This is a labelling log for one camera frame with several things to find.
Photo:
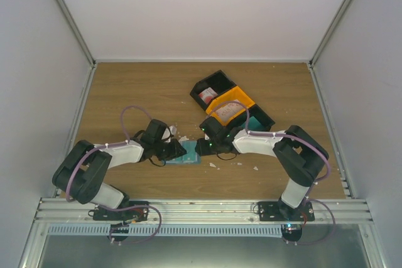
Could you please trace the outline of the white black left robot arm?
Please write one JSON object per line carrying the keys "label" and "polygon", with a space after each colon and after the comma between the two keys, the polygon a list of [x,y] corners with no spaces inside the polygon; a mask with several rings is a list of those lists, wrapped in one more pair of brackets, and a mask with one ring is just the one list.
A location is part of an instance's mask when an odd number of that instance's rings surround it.
{"label": "white black left robot arm", "polygon": [[154,156],[165,165],[186,155],[174,135],[174,127],[152,119],[145,130],[123,142],[92,144],[81,140],[58,167],[52,183],[68,201],[107,207],[113,219],[123,220],[129,215],[129,204],[123,201],[125,194],[121,190],[104,182],[106,173],[124,164],[151,161]]}

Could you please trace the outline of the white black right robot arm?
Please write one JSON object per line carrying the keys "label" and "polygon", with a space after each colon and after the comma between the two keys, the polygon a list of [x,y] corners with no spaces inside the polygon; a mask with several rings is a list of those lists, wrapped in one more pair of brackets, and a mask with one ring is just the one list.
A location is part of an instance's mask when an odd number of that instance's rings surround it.
{"label": "white black right robot arm", "polygon": [[299,126],[278,132],[252,131],[245,126],[223,126],[214,117],[208,117],[200,128],[205,137],[198,139],[195,146],[199,156],[260,154],[280,162],[289,180],[277,209],[286,221],[299,216],[313,186],[330,175],[328,152]]}

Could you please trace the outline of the blue card holder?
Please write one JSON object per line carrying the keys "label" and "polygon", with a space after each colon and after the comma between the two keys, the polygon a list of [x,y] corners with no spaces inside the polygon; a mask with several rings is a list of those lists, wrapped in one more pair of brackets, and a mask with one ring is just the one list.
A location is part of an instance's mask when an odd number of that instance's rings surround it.
{"label": "blue card holder", "polygon": [[201,158],[195,151],[196,141],[180,141],[181,146],[186,150],[186,154],[167,161],[166,164],[199,164]]}

